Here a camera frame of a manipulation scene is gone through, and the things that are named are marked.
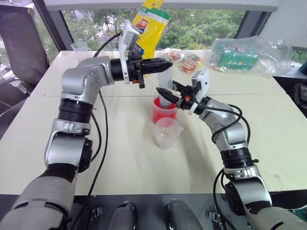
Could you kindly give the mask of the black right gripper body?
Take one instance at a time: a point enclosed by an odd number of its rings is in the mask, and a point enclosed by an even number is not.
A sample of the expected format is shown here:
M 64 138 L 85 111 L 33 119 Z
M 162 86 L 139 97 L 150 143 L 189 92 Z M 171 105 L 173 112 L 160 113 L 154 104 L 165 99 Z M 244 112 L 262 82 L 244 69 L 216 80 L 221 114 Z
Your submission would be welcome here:
M 180 98 L 176 103 L 176 107 L 182 110 L 196 110 L 198 107 L 196 101 L 196 94 L 192 86 L 185 86 L 186 89 L 180 93 Z

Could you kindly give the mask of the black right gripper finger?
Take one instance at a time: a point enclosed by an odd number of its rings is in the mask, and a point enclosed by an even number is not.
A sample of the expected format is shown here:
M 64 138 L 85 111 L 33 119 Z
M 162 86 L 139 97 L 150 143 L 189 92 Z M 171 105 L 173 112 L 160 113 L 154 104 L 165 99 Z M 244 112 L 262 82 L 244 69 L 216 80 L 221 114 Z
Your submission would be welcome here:
M 172 90 L 176 92 L 183 93 L 185 91 L 186 87 L 182 84 L 180 84 L 177 81 L 172 82 Z
M 166 99 L 167 101 L 169 101 L 170 103 L 176 104 L 177 101 L 179 100 L 179 98 L 175 95 L 172 94 L 172 92 L 164 89 L 164 88 L 160 88 L 160 87 L 156 87 L 157 92 L 159 93 L 160 96 L 162 96 L 164 99 Z

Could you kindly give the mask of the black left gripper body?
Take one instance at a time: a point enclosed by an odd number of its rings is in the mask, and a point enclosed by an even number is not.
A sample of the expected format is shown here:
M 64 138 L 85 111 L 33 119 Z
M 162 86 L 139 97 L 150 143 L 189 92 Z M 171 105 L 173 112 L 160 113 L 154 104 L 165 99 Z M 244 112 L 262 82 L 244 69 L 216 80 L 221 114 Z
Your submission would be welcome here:
M 145 88 L 142 74 L 142 56 L 138 52 L 128 52 L 127 68 L 130 82 L 137 83 L 140 89 Z

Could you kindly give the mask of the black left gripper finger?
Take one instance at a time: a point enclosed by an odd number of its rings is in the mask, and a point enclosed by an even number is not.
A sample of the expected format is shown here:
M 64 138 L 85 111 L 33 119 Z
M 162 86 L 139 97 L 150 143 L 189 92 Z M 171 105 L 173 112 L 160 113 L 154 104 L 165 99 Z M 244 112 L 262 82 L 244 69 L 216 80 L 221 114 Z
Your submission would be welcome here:
M 141 73 L 159 73 L 172 67 L 172 63 L 150 64 L 141 67 Z
M 157 57 L 157 58 L 143 59 L 142 66 L 172 66 L 172 63 L 164 58 Z

